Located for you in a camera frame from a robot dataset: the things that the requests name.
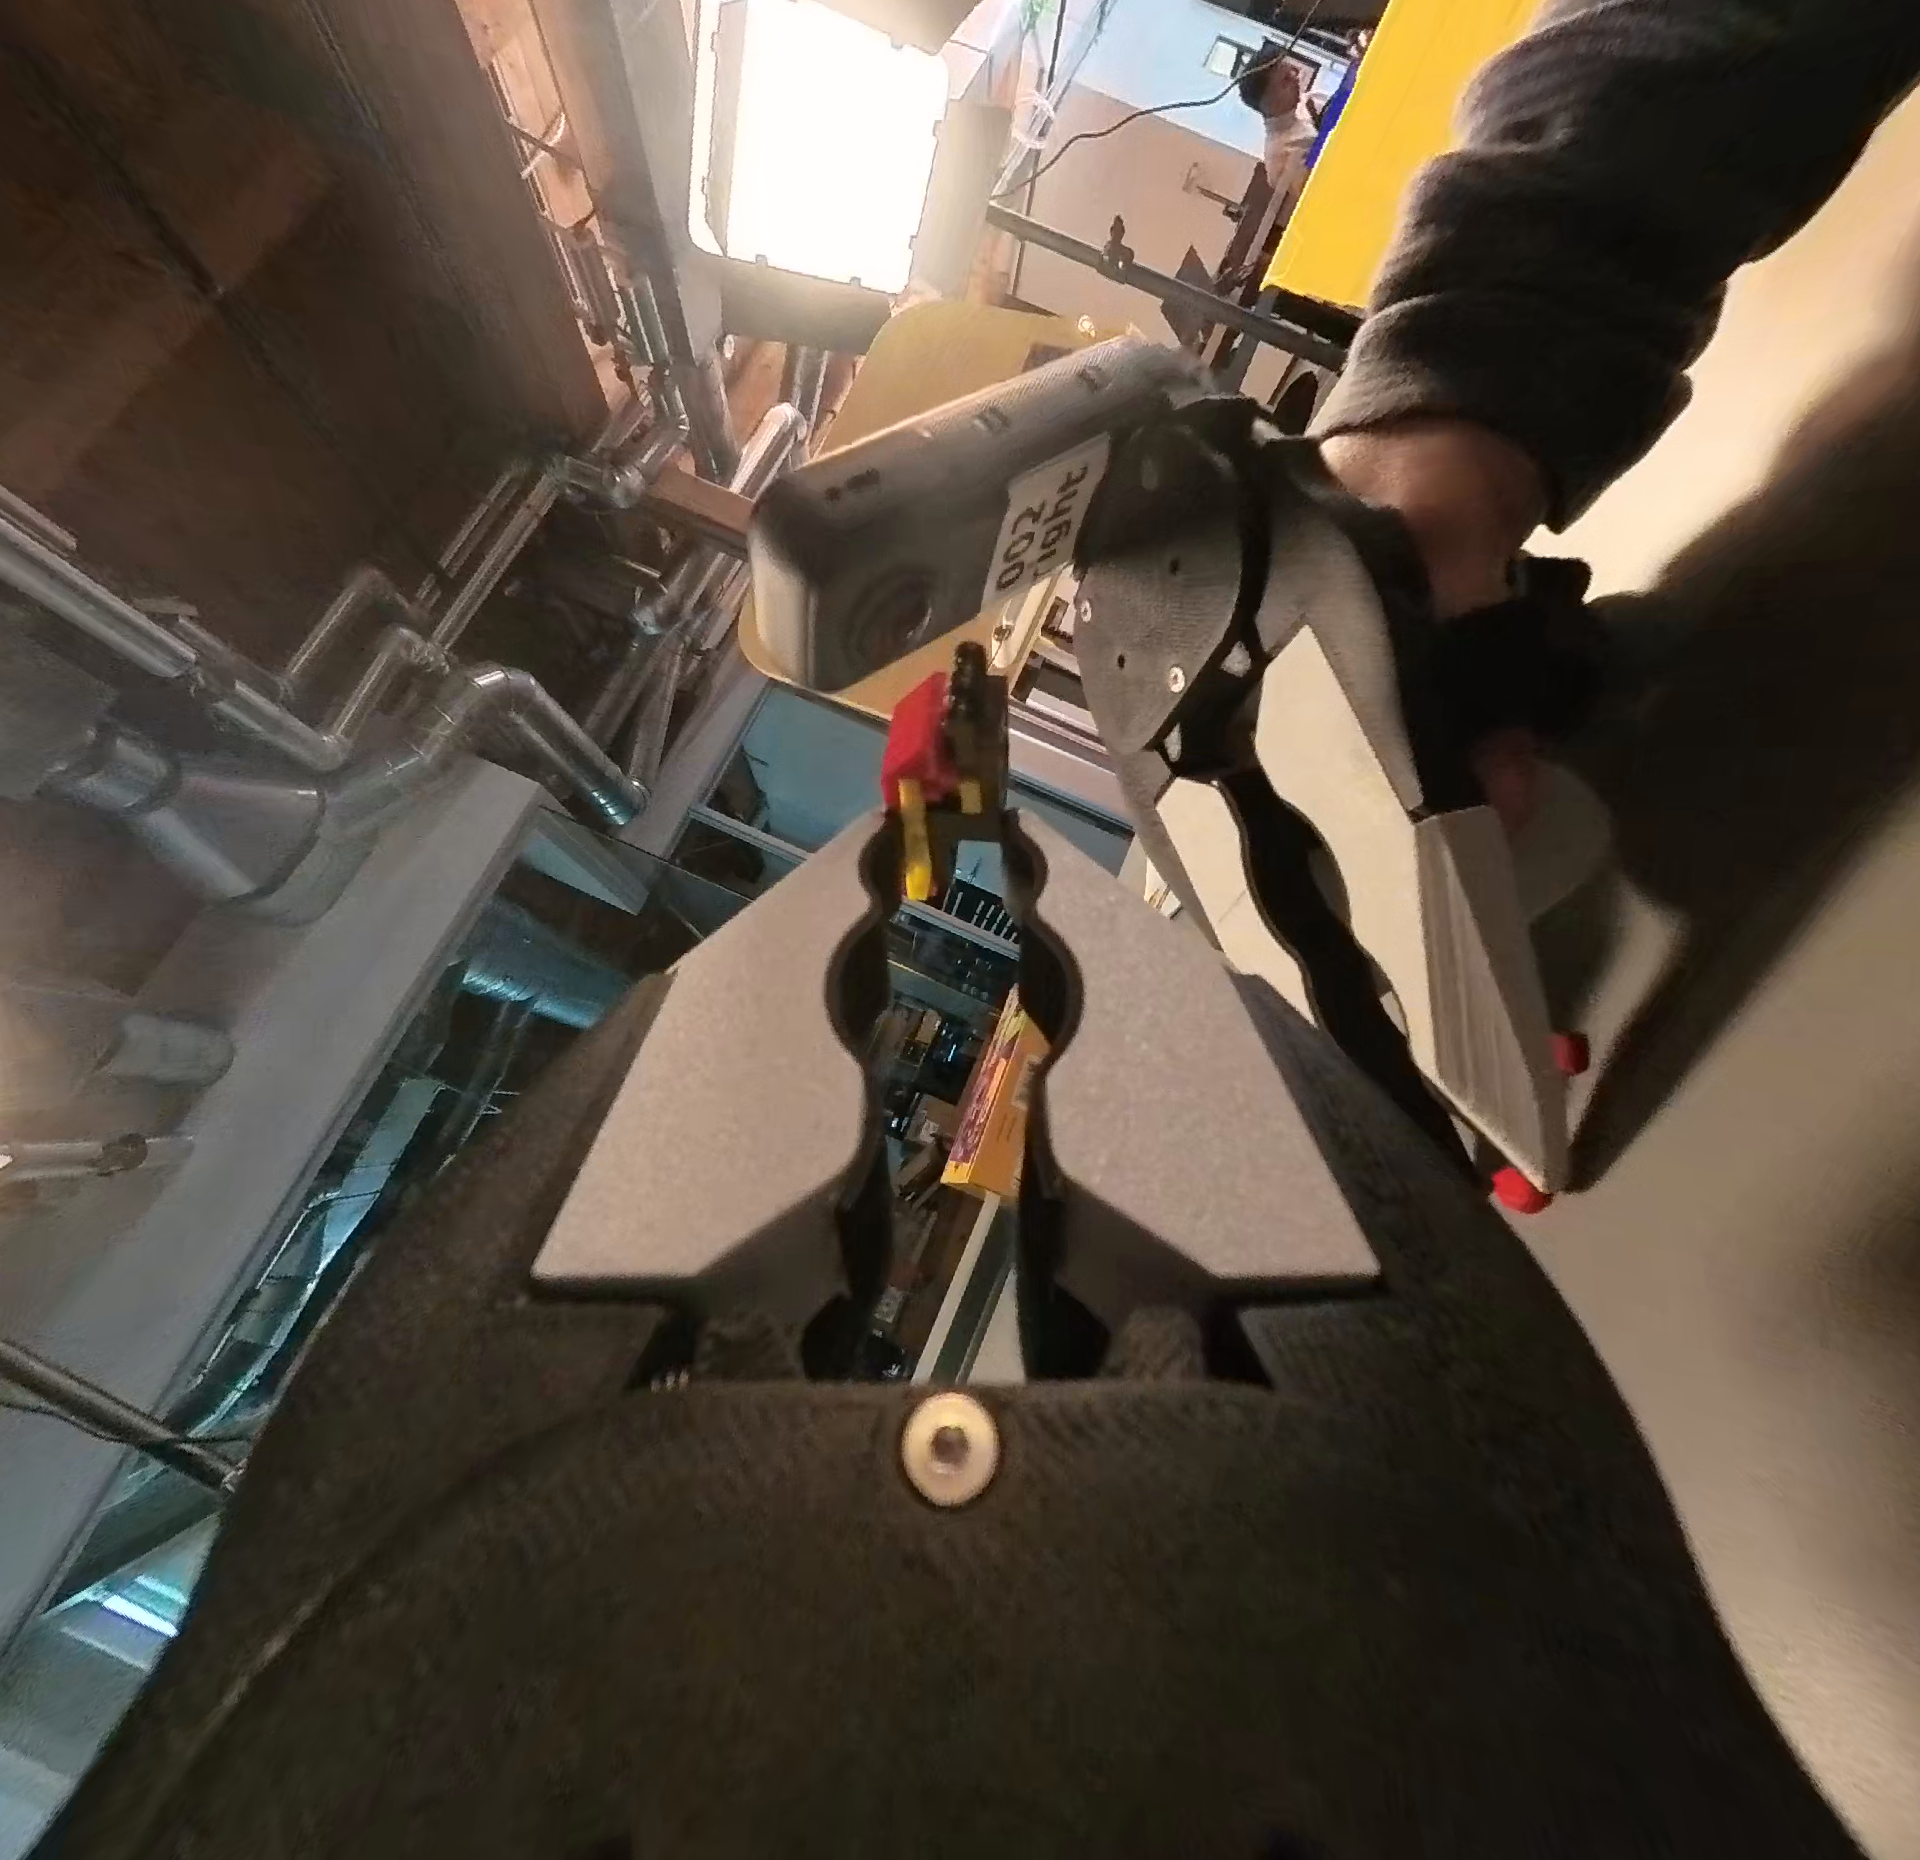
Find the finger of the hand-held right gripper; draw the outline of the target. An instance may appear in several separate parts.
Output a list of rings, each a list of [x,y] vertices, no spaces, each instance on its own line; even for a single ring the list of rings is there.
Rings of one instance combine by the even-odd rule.
[[[1550,1196],[1570,1179],[1567,1086],[1552,1061],[1556,1032],[1532,947],[1514,842],[1483,803],[1473,768],[1464,793],[1429,791],[1403,723],[1394,656],[1381,632],[1337,634],[1303,619],[1266,664],[1254,757],[1303,763],[1311,750],[1367,750],[1420,818],[1477,818],[1477,1036],[1470,1071],[1477,1138],[1493,1175],[1514,1166]]]
[[[1133,766],[1156,874],[1227,965],[1477,1176],[1477,817],[1416,817],[1370,750]]]

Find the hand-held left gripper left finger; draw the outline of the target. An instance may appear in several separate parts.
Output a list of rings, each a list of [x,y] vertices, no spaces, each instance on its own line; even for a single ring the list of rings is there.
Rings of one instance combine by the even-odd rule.
[[[884,812],[676,963],[532,1265],[564,1299],[808,1329],[894,1258],[872,1040],[892,1005],[900,835]]]

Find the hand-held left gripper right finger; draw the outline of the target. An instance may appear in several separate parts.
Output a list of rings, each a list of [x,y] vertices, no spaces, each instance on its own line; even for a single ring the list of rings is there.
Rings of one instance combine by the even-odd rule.
[[[1099,1353],[1154,1311],[1206,1336],[1378,1289],[1240,975],[1048,822],[1011,817],[1001,853],[1019,1005],[1045,1045],[1013,1235],[1019,1348]]]

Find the red yellow lego body assembly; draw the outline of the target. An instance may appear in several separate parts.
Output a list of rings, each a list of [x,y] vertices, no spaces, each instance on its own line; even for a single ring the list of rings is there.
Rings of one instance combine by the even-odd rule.
[[[882,809],[897,833],[900,897],[942,901],[969,842],[1006,835],[1010,697],[987,648],[961,641],[945,673],[933,673],[896,705],[880,763]]]

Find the colourful cardboard lego box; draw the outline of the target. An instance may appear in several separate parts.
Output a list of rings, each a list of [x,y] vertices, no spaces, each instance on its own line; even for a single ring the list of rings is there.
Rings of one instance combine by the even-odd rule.
[[[973,1196],[1015,1201],[1027,1125],[1049,1043],[1011,989],[971,1071],[939,1185]]]

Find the person's right hand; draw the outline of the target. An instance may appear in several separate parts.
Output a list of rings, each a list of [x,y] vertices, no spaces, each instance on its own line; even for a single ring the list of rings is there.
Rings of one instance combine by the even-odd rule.
[[[1514,836],[1532,818],[1544,660],[1532,604],[1510,589],[1514,559],[1544,521],[1544,483],[1518,447],[1458,418],[1322,430],[1328,477],[1391,514],[1423,577],[1468,763]]]

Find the silver ventilation ducts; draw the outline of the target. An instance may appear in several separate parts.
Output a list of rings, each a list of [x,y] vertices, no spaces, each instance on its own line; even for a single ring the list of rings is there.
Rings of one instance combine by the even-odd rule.
[[[416,582],[347,567],[290,659],[260,667],[180,600],[136,603],[3,491],[3,807],[84,825],[199,906],[294,923],[333,905],[374,842],[487,748],[552,776],[604,826],[648,793],[534,676],[461,652],[561,504],[638,514],[668,477],[747,504],[806,427],[780,406],[719,477],[681,389],[651,372],[585,454],[509,459]]]

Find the yellow plastic bin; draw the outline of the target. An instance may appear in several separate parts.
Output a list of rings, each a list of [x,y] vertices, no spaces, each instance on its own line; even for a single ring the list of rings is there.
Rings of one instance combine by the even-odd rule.
[[[1388,0],[1259,286],[1359,310],[1420,173],[1455,144],[1477,72],[1546,0]]]

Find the bright ceiling light panel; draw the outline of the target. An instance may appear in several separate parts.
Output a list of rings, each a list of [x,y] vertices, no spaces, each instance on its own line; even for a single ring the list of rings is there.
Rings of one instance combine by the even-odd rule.
[[[943,57],[826,0],[692,0],[689,49],[693,249],[896,298],[949,109]]]

